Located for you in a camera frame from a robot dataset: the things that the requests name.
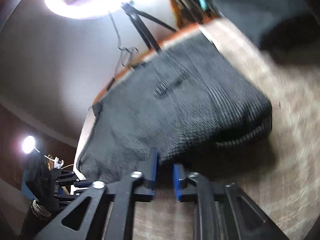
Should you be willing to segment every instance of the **metal screw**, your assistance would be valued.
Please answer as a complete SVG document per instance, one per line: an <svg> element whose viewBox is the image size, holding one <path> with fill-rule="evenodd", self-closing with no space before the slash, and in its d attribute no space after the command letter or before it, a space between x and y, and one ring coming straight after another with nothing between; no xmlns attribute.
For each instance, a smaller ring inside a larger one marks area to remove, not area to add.
<svg viewBox="0 0 320 240"><path fill-rule="evenodd" d="M133 178L141 178L142 177L142 172L141 171L134 171L131 173L131 177Z"/></svg>
<svg viewBox="0 0 320 240"><path fill-rule="evenodd" d="M233 186L235 183L234 182L230 182L230 183L228 183L227 185L226 185L226 187L231 187L231 186Z"/></svg>
<svg viewBox="0 0 320 240"><path fill-rule="evenodd" d="M94 188L97 188L97 189L104 188L104 182L102 182L102 181L95 181L95 182L93 182L93 187L94 187Z"/></svg>
<svg viewBox="0 0 320 240"><path fill-rule="evenodd" d="M189 174L189 177L193 178L193 179L197 178L198 176L199 176L198 172L192 172L192 173Z"/></svg>

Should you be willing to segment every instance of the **black cable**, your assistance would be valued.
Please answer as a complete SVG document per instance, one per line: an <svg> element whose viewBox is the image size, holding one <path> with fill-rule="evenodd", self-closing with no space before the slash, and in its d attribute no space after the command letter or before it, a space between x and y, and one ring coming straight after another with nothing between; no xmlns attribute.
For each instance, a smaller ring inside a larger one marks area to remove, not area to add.
<svg viewBox="0 0 320 240"><path fill-rule="evenodd" d="M113 24L113 27L116 31L116 35L117 35L117 38L118 38L118 49L120 50L120 56L119 56L119 59L118 59L118 62L116 64L116 67L115 67L115 73L114 73L114 77L112 78L108 88L107 88L107 91L108 89L111 87L111 85L113 84L113 82L115 81L115 76L119 70L119 67L120 65L122 65L123 67L127 66L127 65L130 65L133 57L134 57L134 54L137 53L139 50L136 48L136 47L130 47L130 48L126 48L126 47L121 47L121 37L120 37L120 34L119 34L119 30L116 26L116 23L115 23L115 20L113 19L113 16L112 16L112 13L109 11L109 16L110 16L110 19L111 19L111 22Z"/></svg>
<svg viewBox="0 0 320 240"><path fill-rule="evenodd" d="M117 37L118 37L118 49L121 51L118 63L117 63L116 68L115 68L115 75L116 75L120 65L125 67L125 65L130 64L130 62L133 59L134 54L136 52L138 52L139 50L136 47L130 47L130 48L126 48L126 47L122 48L121 47L121 37L120 37L120 34L119 34L119 30L118 30L118 28L116 26L116 22L115 22L115 20L114 20L114 18L112 16L112 13L109 12L109 16L110 16L111 22L113 24L113 27L114 27L114 29L116 31L116 34L117 34Z"/></svg>

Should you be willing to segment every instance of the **lamp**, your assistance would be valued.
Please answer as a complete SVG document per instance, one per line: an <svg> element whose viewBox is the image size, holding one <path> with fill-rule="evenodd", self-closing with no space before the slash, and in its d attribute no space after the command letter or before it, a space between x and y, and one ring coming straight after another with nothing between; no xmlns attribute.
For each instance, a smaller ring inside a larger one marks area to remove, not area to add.
<svg viewBox="0 0 320 240"><path fill-rule="evenodd" d="M91 1L88 4L83 4L80 6L70 6L67 5L64 0L44 0L47 7L55 14L60 16L72 18L72 19L92 19L102 17L104 15L110 14L112 23L116 29L114 21L112 19L111 13L122 8L126 15L130 18L132 24L137 29L141 38L145 42L148 49L154 48L156 52L160 52L161 48L156 42L155 38L152 36L148 28L140 19L140 16L143 16L153 22L156 22L163 27L175 32L176 30L164 22L156 19L155 17L141 12L135 9L130 3L129 0L95 0ZM126 48L120 48L121 51L128 50Z"/></svg>
<svg viewBox="0 0 320 240"><path fill-rule="evenodd" d="M23 141L22 144L22 150L25 154L29 154L32 152L33 149L35 149L37 152L38 149L35 147L36 141L35 138L33 136L28 136L27 138L25 138L25 140Z"/></svg>
<svg viewBox="0 0 320 240"><path fill-rule="evenodd" d="M25 138L25 140L22 143L22 150L25 154L29 154L33 150L36 150L38 153L40 153L40 151L35 147L35 145L36 145L35 138L29 135L27 138ZM61 167L64 164L64 161L63 160L59 161L58 157L55 157L55 159L51 159L47 155L44 155L44 157L54 162L54 168L61 169Z"/></svg>

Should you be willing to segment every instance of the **folded black garment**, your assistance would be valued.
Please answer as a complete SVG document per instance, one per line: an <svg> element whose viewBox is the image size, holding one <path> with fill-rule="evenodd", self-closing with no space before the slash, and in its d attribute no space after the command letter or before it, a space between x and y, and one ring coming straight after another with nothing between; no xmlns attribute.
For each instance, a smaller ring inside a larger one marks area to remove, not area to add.
<svg viewBox="0 0 320 240"><path fill-rule="evenodd" d="M212 0L259 49L289 50L320 38L320 25L304 0Z"/></svg>
<svg viewBox="0 0 320 240"><path fill-rule="evenodd" d="M206 142L237 146L272 129L270 101L202 33L137 65L93 110L77 168L105 183L134 171L151 147L163 163Z"/></svg>

